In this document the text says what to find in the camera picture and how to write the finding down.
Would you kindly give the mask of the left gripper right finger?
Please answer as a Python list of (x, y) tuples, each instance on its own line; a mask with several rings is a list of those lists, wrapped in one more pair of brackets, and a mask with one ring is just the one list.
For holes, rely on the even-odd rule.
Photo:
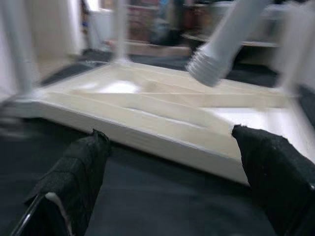
[(315, 236), (315, 164), (283, 136), (235, 125), (248, 183), (278, 236)]

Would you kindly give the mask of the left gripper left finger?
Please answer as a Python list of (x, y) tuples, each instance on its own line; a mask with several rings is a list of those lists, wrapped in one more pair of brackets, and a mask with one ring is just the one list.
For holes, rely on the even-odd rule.
[(38, 180), (25, 204), (30, 205), (43, 194), (61, 211), (70, 236), (84, 236), (103, 184), (110, 151), (109, 138), (98, 130), (72, 142)]

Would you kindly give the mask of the white plastic children table top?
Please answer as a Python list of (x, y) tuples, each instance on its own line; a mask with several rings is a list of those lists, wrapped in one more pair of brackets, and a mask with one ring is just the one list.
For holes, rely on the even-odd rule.
[(27, 95), (0, 87), (17, 117), (45, 118), (225, 179), (247, 184), (232, 137), (240, 124), (288, 140), (309, 157), (295, 97), (279, 88), (231, 80), (207, 87), (187, 72), (151, 65), (110, 64), (36, 88)]

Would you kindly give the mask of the black tablecloth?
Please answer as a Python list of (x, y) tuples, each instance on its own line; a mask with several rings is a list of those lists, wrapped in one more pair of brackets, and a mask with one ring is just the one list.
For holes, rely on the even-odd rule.
[[(45, 119), (15, 119), (0, 102), (0, 236), (26, 196), (84, 133)], [(112, 144), (86, 236), (278, 236), (248, 187)]]

